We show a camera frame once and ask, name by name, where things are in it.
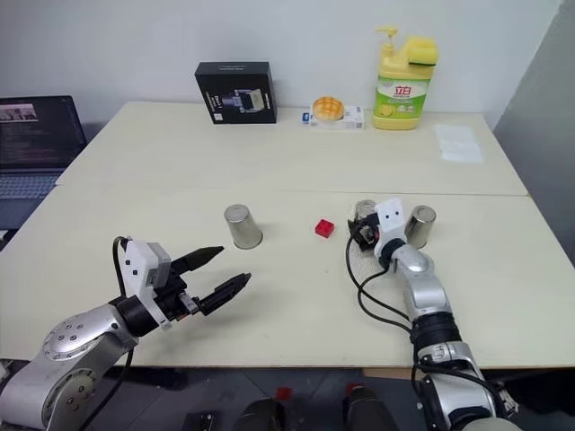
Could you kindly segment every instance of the laptop screen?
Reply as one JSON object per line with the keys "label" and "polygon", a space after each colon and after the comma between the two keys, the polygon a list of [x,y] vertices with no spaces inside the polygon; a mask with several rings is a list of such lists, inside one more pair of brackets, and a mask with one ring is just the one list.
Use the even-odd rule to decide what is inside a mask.
{"label": "laptop screen", "polygon": [[70,96],[0,99],[0,170],[64,169],[85,146]]}

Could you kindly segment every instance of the red cube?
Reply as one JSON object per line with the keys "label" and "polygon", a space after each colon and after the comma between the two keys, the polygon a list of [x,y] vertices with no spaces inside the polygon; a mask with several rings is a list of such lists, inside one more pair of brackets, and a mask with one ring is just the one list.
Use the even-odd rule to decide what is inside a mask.
{"label": "red cube", "polygon": [[333,232],[334,224],[328,222],[327,220],[320,220],[320,223],[315,227],[315,233],[322,236],[323,238],[329,238]]}
{"label": "red cube", "polygon": [[276,396],[274,400],[276,401],[289,401],[294,394],[294,390],[291,388],[277,388]]}

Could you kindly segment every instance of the product box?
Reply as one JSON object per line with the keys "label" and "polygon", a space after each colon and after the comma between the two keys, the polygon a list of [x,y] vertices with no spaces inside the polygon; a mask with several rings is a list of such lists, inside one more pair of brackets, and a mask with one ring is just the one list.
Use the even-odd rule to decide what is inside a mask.
{"label": "product box", "polygon": [[267,61],[202,62],[195,76],[214,124],[276,122]]}
{"label": "product box", "polygon": [[364,111],[360,106],[346,105],[343,117],[334,121],[322,121],[314,115],[314,105],[302,115],[304,124],[317,129],[361,130],[365,124]]}

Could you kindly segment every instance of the table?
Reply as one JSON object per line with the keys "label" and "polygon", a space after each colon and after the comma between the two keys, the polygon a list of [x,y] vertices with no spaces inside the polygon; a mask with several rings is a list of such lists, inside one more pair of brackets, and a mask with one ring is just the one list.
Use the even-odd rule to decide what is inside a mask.
{"label": "table", "polygon": [[[410,131],[310,130],[301,109],[275,125],[211,123],[202,104],[131,102],[58,180],[68,184],[525,195],[479,114],[431,114]],[[468,126],[485,163],[440,158],[433,126]]]}
{"label": "table", "polygon": [[[206,294],[244,271],[249,285],[208,317],[175,323],[141,339],[136,365],[404,366],[406,335],[365,316],[345,271],[346,216],[357,200],[388,194],[59,186],[0,254],[0,356],[31,358],[49,329],[117,294],[111,240],[158,241],[177,258],[198,247],[226,250],[185,277]],[[457,323],[481,367],[575,365],[575,272],[529,197],[402,195],[405,211],[434,207],[424,249],[436,263]],[[223,218],[250,207],[263,243],[240,251]],[[314,234],[319,218],[332,237]],[[365,273],[373,259],[354,262]],[[371,291],[402,307],[393,277]]]}

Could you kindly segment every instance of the bottle label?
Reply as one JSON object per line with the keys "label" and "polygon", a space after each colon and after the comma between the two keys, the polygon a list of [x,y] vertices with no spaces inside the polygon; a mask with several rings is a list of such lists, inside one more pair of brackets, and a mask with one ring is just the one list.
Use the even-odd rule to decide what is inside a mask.
{"label": "bottle label", "polygon": [[384,119],[416,119],[423,111],[429,79],[379,78],[374,115]]}

